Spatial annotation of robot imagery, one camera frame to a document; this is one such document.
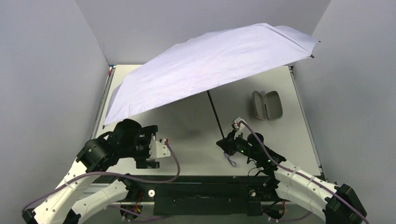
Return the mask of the lilac umbrella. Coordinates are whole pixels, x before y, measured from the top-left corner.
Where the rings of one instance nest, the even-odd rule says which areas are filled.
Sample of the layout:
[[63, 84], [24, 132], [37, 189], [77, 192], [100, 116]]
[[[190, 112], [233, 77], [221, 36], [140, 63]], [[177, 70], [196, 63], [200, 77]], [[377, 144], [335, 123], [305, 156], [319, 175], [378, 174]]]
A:
[[[210, 91], [225, 132], [234, 118], [244, 118], [269, 147], [316, 173], [315, 150], [288, 65], [310, 58], [317, 43], [293, 28], [260, 23], [176, 44], [125, 76], [112, 94], [104, 125], [125, 118], [157, 124], [171, 139], [185, 175], [224, 175], [231, 168], [216, 146], [221, 136], [205, 94]], [[253, 91], [277, 91], [282, 118], [257, 119]]]

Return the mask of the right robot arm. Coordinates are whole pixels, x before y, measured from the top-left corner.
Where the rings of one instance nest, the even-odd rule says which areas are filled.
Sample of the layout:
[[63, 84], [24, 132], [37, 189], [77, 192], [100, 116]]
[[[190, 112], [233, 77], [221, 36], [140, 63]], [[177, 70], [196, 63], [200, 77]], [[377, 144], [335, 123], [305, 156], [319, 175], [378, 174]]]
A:
[[272, 186], [278, 198], [303, 207], [327, 224], [368, 222], [367, 212], [350, 186], [338, 186], [304, 172], [267, 147], [259, 133], [250, 134], [247, 139], [235, 134], [232, 131], [217, 141], [217, 146], [229, 156], [240, 153], [254, 160], [257, 167], [275, 181]]

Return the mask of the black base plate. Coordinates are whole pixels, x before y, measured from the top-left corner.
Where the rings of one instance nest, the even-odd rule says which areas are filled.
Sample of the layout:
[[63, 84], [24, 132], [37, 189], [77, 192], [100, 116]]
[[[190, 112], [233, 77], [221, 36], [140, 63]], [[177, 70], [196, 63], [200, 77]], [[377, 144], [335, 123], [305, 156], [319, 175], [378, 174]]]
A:
[[278, 182], [259, 176], [180, 176], [163, 183], [169, 175], [141, 175], [150, 183], [136, 182], [133, 192], [116, 201], [126, 209], [136, 205], [145, 215], [231, 215], [259, 216], [274, 202], [282, 205], [273, 188]]

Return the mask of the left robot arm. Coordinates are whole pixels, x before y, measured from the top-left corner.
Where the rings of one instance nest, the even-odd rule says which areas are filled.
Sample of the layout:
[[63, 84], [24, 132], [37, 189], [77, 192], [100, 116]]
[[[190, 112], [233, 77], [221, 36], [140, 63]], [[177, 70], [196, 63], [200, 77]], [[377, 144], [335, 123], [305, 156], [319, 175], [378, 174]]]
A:
[[[155, 158], [169, 155], [166, 140], [158, 141], [156, 125], [142, 127], [125, 119], [113, 131], [87, 141], [77, 154], [70, 170], [55, 190], [42, 196], [43, 202], [35, 208], [26, 205], [22, 218], [27, 224], [81, 224], [108, 205], [123, 200], [134, 181], [143, 179], [117, 174], [107, 170], [120, 159], [133, 158], [138, 168], [158, 168]], [[113, 176], [115, 181], [99, 192], [80, 199], [83, 192], [100, 176]]]

